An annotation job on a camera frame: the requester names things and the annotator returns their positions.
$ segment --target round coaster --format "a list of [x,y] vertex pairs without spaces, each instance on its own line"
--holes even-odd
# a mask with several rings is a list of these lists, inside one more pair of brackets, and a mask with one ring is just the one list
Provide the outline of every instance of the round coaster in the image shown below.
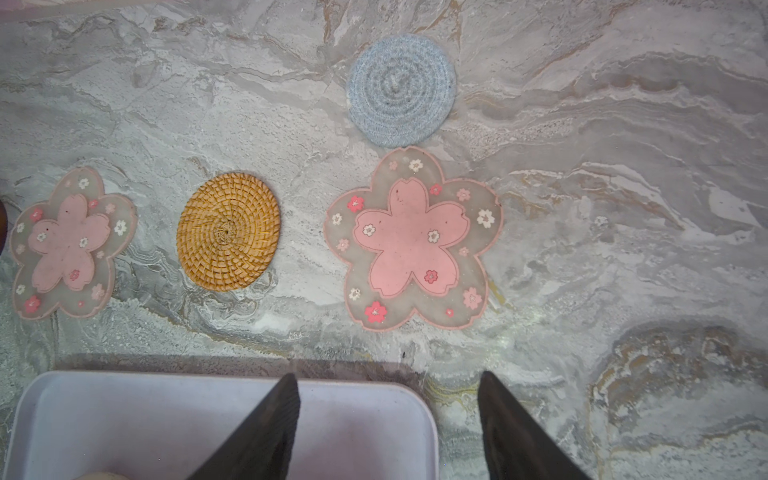
[[384,38],[357,59],[346,84],[349,118],[374,144],[406,147],[448,117],[456,74],[443,50],[421,35]]
[[250,285],[272,260],[280,209],[269,188],[248,174],[206,182],[187,202],[176,232],[187,275],[218,292]]

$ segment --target coaster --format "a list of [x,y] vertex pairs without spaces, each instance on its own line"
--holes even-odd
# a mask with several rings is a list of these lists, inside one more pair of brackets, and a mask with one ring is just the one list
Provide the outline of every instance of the coaster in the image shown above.
[[421,35],[384,38],[357,59],[346,83],[349,118],[374,144],[424,141],[448,117],[456,73],[445,52]]
[[377,331],[414,313],[440,328],[471,325],[488,302],[479,256],[496,241],[502,214],[493,190],[446,180],[424,150],[390,152],[370,188],[342,195],[326,215],[328,246],[349,264],[349,314]]
[[192,281],[223,292],[259,278],[279,237],[280,209],[270,189],[252,175],[232,173],[209,180],[189,199],[176,248]]
[[131,242],[136,223],[131,201],[105,195],[96,170],[66,174],[51,199],[24,210],[11,232],[11,252],[22,266],[15,310],[31,320],[57,307],[69,316],[95,315],[112,296],[113,259]]

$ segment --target black object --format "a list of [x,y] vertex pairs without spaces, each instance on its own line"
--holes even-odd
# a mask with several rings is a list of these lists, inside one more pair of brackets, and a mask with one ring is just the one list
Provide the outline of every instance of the black object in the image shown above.
[[589,480],[491,372],[478,389],[491,480]]
[[289,373],[187,480],[284,480],[300,406],[296,376]]

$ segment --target pink flower pattern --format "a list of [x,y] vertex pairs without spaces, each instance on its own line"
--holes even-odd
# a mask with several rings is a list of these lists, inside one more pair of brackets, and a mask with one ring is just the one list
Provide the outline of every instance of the pink flower pattern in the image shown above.
[[366,316],[371,323],[381,323],[386,317],[386,307],[378,301],[366,307]]
[[[376,226],[376,235],[365,228]],[[440,227],[439,238],[429,241],[430,230]],[[363,248],[378,255],[369,273],[374,290],[384,297],[399,295],[412,277],[427,293],[443,295],[458,281],[458,265],[447,251],[469,232],[469,219],[458,204],[429,206],[429,194],[417,178],[398,180],[389,191],[389,209],[368,209],[357,217],[353,235]],[[435,270],[440,277],[427,282],[416,272]]]
[[[107,241],[109,232],[109,217],[88,216],[88,202],[82,194],[65,198],[57,220],[40,220],[32,228],[28,245],[43,256],[32,272],[32,286],[46,293],[63,278],[70,290],[83,290],[95,270],[90,252]],[[43,241],[32,241],[38,236]],[[83,237],[88,238],[88,244],[80,247]]]
[[366,207],[366,201],[363,200],[362,197],[357,197],[355,195],[352,195],[352,199],[349,201],[349,203],[346,206],[354,214],[355,212],[358,212]]
[[480,305],[480,302],[482,302],[482,296],[480,296],[477,292],[477,290],[471,286],[468,290],[464,290],[464,305],[474,310]]
[[424,280],[427,283],[434,283],[437,281],[437,272],[434,270],[427,270],[427,274],[424,276]]
[[[121,216],[111,220],[99,209]],[[122,236],[111,229],[117,220],[125,223]],[[11,235],[20,265],[14,310],[23,319],[40,319],[56,309],[75,317],[93,316],[111,293],[106,290],[114,282],[111,258],[131,241],[136,222],[131,201],[104,194],[98,172],[84,167],[67,173],[46,202],[19,216]]]
[[456,198],[458,198],[458,201],[460,202],[466,202],[472,198],[472,195],[469,194],[469,190],[466,188],[460,188],[458,189],[458,192],[456,192]]
[[37,208],[35,208],[35,209],[32,211],[32,213],[31,213],[31,214],[29,214],[29,218],[30,218],[30,219],[31,219],[33,222],[37,222],[37,221],[39,221],[41,218],[43,218],[43,209],[41,209],[40,207],[37,207]]
[[24,308],[27,313],[35,313],[38,311],[38,308],[40,308],[40,299],[37,295],[33,295],[29,297],[29,300],[24,302]]
[[96,286],[91,289],[91,298],[93,300],[101,300],[104,294],[104,287],[100,283],[96,284]]

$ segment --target cherry blossom coaster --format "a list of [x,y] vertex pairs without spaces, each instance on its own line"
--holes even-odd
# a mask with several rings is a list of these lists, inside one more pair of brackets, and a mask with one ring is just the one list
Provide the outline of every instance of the cherry blossom coaster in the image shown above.
[[482,315],[488,277],[479,255],[502,227],[496,194],[474,180],[446,180],[416,148],[387,154],[370,188],[328,209],[326,241],[349,264],[347,309],[363,328],[386,331],[414,313],[460,329]]
[[64,176],[50,200],[24,210],[11,231],[19,269],[13,306],[22,318],[41,319],[61,307],[93,316],[114,288],[113,258],[131,242],[136,210],[126,197],[104,195],[91,168]]

